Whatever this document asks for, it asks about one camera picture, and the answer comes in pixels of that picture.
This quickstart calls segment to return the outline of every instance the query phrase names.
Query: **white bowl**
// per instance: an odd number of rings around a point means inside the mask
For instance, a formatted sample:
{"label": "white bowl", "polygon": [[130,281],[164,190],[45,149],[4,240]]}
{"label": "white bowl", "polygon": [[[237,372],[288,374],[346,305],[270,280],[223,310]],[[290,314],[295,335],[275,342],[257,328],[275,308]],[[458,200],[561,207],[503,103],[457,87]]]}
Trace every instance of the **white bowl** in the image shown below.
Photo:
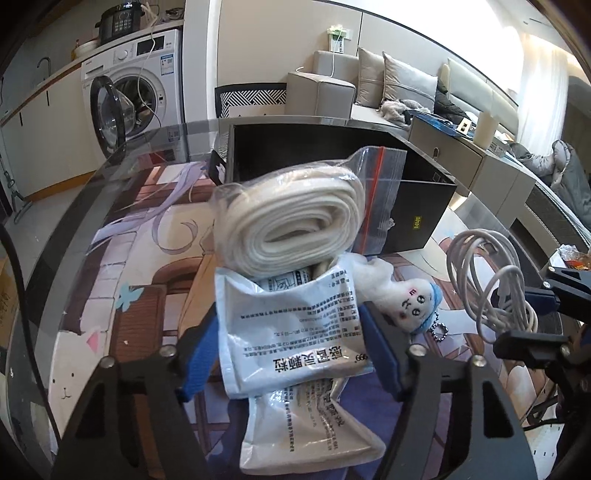
{"label": "white bowl", "polygon": [[98,48],[99,45],[100,45],[100,40],[98,38],[96,38],[94,40],[90,40],[86,43],[83,43],[79,47],[76,47],[76,49],[74,50],[74,55],[76,56],[77,59],[79,59],[82,55]]}

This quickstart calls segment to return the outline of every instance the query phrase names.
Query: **white packet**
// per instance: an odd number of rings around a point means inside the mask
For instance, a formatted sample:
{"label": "white packet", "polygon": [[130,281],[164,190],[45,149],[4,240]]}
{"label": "white packet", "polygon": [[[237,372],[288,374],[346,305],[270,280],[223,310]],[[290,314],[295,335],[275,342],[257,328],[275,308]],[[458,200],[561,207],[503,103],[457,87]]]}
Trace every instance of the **white packet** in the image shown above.
{"label": "white packet", "polygon": [[372,462],[386,446],[337,400],[346,379],[315,380],[248,399],[240,469],[310,473]]}
{"label": "white packet", "polygon": [[288,290],[265,291],[227,268],[216,270],[215,286],[228,397],[373,370],[353,280],[339,260],[316,280]]}
{"label": "white packet", "polygon": [[302,268],[293,272],[276,275],[275,277],[255,280],[259,287],[266,291],[289,290],[310,281],[310,269]]}

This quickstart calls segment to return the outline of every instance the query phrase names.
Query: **gray blanket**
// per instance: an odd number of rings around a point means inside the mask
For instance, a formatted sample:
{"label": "gray blanket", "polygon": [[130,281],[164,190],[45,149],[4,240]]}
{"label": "gray blanket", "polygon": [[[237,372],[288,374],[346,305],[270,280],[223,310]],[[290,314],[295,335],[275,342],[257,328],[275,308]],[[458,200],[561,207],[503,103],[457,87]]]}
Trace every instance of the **gray blanket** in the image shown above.
{"label": "gray blanket", "polygon": [[520,162],[535,173],[591,230],[591,188],[574,148],[562,140],[552,144],[550,155],[533,155],[523,145],[511,144]]}

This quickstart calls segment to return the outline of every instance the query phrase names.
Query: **rolled white fabric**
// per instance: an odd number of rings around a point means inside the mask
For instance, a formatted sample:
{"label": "rolled white fabric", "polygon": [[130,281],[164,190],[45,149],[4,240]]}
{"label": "rolled white fabric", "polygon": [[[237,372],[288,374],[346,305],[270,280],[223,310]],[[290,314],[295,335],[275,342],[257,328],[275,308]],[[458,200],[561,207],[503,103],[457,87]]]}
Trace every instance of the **rolled white fabric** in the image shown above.
{"label": "rolled white fabric", "polygon": [[216,255],[254,279],[332,260],[363,222],[365,191],[348,168],[307,165],[235,187],[214,193]]}

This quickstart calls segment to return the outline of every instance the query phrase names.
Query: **energy label sticker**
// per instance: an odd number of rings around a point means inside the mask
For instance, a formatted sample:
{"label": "energy label sticker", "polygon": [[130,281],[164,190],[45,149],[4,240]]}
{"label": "energy label sticker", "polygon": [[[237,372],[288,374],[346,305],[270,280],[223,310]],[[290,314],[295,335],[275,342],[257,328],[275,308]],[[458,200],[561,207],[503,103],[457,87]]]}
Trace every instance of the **energy label sticker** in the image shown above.
{"label": "energy label sticker", "polygon": [[162,55],[160,57],[160,76],[174,73],[174,54]]}

